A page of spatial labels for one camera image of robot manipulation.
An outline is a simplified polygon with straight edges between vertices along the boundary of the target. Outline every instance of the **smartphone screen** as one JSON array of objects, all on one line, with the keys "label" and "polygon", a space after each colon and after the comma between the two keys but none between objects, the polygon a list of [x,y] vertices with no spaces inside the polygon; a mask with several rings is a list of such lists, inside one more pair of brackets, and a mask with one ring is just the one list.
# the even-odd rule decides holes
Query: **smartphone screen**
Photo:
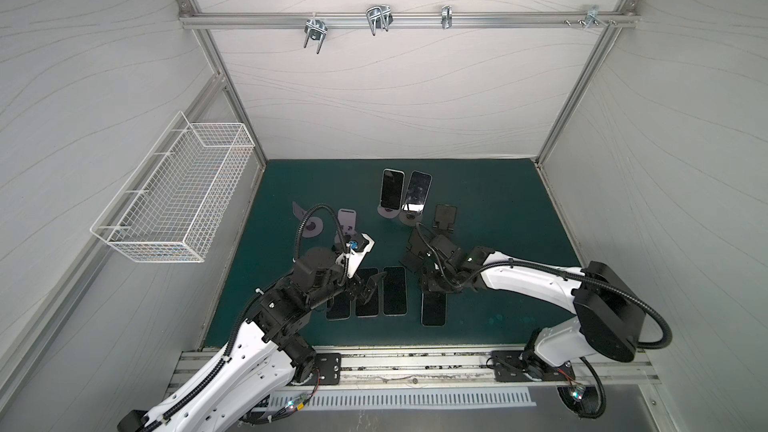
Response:
[{"label": "smartphone screen", "polygon": [[[363,283],[368,282],[368,279],[379,273],[378,268],[370,267],[370,268],[359,268],[357,269],[357,272],[355,274],[360,276],[360,279],[363,281]],[[373,293],[373,296],[371,297],[371,300],[369,300],[367,303],[361,304],[358,301],[355,301],[355,315],[358,317],[375,317],[379,315],[379,289],[376,288],[376,291]]]},{"label": "smartphone screen", "polygon": [[429,186],[432,184],[432,176],[414,170],[411,172],[411,179],[408,181],[408,190],[406,190],[406,200],[403,203],[403,210],[411,212],[417,216],[424,211],[424,204],[427,202]]},{"label": "smartphone screen", "polygon": [[352,301],[350,295],[342,292],[333,298],[333,306],[326,310],[326,318],[330,321],[341,321],[350,318]]},{"label": "smartphone screen", "polygon": [[384,267],[382,283],[382,309],[384,315],[405,315],[408,312],[406,296],[406,268]]},{"label": "smartphone screen", "polygon": [[406,174],[400,170],[385,168],[382,175],[382,197],[379,205],[390,210],[400,209],[402,197],[402,184],[406,180]]},{"label": "smartphone screen", "polygon": [[422,294],[422,325],[440,327],[446,324],[446,295],[440,292]]}]

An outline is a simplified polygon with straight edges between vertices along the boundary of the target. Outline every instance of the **black mounting plate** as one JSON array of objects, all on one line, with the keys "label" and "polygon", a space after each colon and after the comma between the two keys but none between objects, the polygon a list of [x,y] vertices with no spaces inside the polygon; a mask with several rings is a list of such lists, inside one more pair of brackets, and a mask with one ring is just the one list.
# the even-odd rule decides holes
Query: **black mounting plate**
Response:
[{"label": "black mounting plate", "polygon": [[[523,366],[520,363],[520,353],[522,350],[492,350],[491,361],[493,362],[493,378],[497,382],[533,382],[523,373]],[[514,370],[505,366],[504,363],[511,365]],[[568,374],[571,378],[574,376],[574,371],[570,366],[570,362],[563,364],[560,369]],[[550,368],[544,372],[544,382],[562,382],[566,380],[563,375],[556,369]]]},{"label": "black mounting plate", "polygon": [[320,370],[320,385],[339,385],[341,354],[318,354],[315,366]]}]

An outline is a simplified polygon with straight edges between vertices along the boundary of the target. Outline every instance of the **white wire basket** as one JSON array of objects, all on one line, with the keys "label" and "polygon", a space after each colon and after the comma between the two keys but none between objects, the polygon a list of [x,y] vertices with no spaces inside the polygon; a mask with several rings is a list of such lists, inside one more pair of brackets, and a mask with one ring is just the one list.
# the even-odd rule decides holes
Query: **white wire basket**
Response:
[{"label": "white wire basket", "polygon": [[179,116],[91,227],[134,262],[202,262],[254,150],[242,123]]}]

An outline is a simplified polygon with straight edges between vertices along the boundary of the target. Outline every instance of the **metal mesh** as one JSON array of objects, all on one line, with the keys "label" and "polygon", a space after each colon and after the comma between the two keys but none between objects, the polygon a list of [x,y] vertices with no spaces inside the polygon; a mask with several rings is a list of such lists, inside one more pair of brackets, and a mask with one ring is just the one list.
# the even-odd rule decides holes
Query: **metal mesh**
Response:
[{"label": "metal mesh", "polygon": [[189,124],[106,242],[136,262],[202,262],[253,148],[243,124]]}]

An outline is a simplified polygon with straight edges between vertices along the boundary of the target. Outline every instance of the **green table surface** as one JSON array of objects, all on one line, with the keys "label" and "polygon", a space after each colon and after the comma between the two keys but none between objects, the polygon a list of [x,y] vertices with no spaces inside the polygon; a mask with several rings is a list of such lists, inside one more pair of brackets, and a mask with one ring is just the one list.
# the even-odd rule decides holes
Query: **green table surface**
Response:
[{"label": "green table surface", "polygon": [[[411,228],[379,216],[376,207],[382,170],[432,175],[423,223],[432,224],[437,204],[458,207],[452,240],[468,251],[485,245],[517,258],[553,265],[578,260],[552,207],[533,162],[510,160],[273,160],[264,172],[206,345],[222,346],[237,313],[257,287],[266,287],[292,265],[298,219],[292,202],[304,209],[317,203],[357,211],[356,230],[376,242],[361,267],[399,265]],[[318,212],[323,231],[304,238],[302,250],[330,247],[330,216]],[[448,296],[443,327],[421,325],[421,293],[407,273],[408,313],[389,317],[328,321],[324,306],[302,329],[312,345],[413,345],[524,343],[539,327],[559,324],[571,314],[562,308],[507,291],[466,291]]]}]

